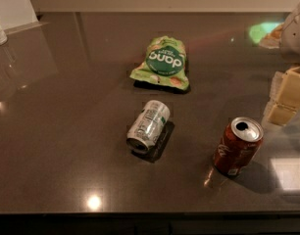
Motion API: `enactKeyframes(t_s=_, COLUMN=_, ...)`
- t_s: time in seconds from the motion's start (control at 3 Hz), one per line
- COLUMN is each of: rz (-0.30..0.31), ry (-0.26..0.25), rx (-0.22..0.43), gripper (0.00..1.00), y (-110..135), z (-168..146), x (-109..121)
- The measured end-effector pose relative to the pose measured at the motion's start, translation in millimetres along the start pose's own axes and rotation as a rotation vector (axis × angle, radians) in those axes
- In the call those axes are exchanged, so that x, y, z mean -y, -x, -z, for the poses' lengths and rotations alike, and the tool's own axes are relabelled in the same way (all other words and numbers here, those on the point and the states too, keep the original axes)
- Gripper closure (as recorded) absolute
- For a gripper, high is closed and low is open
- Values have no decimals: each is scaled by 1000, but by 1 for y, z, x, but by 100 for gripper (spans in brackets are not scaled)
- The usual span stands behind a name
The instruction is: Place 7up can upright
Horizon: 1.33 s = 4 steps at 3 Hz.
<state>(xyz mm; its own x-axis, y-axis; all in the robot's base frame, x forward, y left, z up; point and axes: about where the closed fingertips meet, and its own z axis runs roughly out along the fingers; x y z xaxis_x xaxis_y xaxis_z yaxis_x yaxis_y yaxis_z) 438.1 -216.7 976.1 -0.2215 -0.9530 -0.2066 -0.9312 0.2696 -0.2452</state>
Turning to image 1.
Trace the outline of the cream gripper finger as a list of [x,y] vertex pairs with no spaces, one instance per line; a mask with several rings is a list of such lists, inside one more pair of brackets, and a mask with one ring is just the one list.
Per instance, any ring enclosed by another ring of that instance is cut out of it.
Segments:
[[270,98],[279,105],[300,108],[300,66],[292,66],[286,72],[275,73]]
[[271,124],[285,126],[296,116],[296,114],[297,112],[295,110],[286,108],[283,105],[278,105],[274,101],[270,101],[265,107],[263,120]]

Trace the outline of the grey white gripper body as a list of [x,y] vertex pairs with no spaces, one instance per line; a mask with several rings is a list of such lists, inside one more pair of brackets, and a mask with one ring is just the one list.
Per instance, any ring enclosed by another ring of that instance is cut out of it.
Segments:
[[284,21],[280,54],[288,63],[300,64],[300,2]]

